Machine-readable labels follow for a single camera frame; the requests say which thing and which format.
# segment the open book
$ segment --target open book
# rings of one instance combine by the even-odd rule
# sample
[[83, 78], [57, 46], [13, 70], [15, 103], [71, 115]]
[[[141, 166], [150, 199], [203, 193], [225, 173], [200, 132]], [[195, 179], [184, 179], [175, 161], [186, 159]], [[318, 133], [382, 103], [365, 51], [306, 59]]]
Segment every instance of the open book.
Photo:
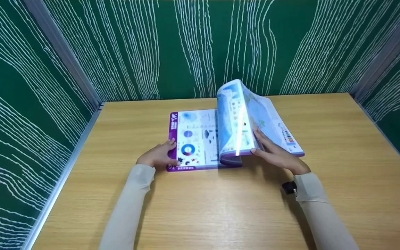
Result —
[[168, 155], [180, 166], [168, 171], [216, 169], [242, 166], [240, 156], [260, 148], [254, 126], [297, 157], [305, 155], [284, 125], [271, 100], [248, 90], [239, 79], [217, 91], [217, 109], [172, 112], [169, 136], [177, 147]]

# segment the hand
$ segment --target hand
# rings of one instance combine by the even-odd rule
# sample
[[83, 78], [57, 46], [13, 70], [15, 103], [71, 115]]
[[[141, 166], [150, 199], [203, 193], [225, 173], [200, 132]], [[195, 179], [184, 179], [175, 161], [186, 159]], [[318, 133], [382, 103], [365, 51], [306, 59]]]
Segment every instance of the hand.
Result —
[[256, 138], [265, 147], [267, 152], [261, 149], [251, 149], [254, 155], [257, 155], [268, 163], [278, 166], [283, 169], [288, 169], [294, 175], [306, 174], [311, 172], [311, 169], [306, 163], [300, 160], [298, 157], [290, 154], [285, 149], [282, 149], [271, 141], [259, 128], [254, 131]]
[[157, 146], [151, 148], [148, 152], [145, 152], [137, 160], [137, 164], [144, 164], [151, 167], [165, 166], [168, 164], [174, 166], [180, 166], [180, 162], [171, 159], [168, 156], [168, 152], [177, 146], [175, 139], [166, 141], [163, 144], [157, 144]]

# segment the white sleeve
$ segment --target white sleeve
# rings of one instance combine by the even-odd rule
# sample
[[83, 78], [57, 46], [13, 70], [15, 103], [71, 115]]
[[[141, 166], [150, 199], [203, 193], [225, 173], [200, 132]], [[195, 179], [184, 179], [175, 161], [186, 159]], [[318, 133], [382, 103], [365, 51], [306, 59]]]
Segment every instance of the white sleeve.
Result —
[[296, 175], [296, 201], [305, 213], [318, 250], [358, 250], [353, 237], [329, 203], [324, 187], [313, 173]]
[[155, 169], [147, 165], [132, 167], [101, 237], [100, 250], [133, 250], [144, 197], [154, 174]]

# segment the circular diagram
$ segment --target circular diagram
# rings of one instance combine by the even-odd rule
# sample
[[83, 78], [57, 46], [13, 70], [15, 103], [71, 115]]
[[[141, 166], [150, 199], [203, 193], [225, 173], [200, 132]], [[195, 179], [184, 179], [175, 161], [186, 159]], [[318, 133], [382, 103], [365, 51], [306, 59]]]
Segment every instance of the circular diagram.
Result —
[[183, 133], [183, 135], [184, 135], [184, 137], [191, 137], [191, 136], [192, 136], [192, 131], [186, 130], [186, 131]]
[[183, 155], [192, 155], [195, 152], [195, 147], [192, 144], [185, 144], [181, 147], [181, 152]]

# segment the wood grain tabletop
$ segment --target wood grain tabletop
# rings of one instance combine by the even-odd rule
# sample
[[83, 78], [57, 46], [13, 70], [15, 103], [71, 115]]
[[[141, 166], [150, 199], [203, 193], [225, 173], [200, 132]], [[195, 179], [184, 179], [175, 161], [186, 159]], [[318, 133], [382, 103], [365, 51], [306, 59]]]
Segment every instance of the wood grain tabletop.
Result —
[[[360, 249], [400, 249], [400, 157], [346, 93], [269, 97]], [[167, 139], [170, 112], [216, 99], [106, 103], [33, 249], [97, 249], [136, 159]], [[302, 250], [313, 239], [291, 174], [249, 156], [234, 169], [157, 171], [138, 250]]]

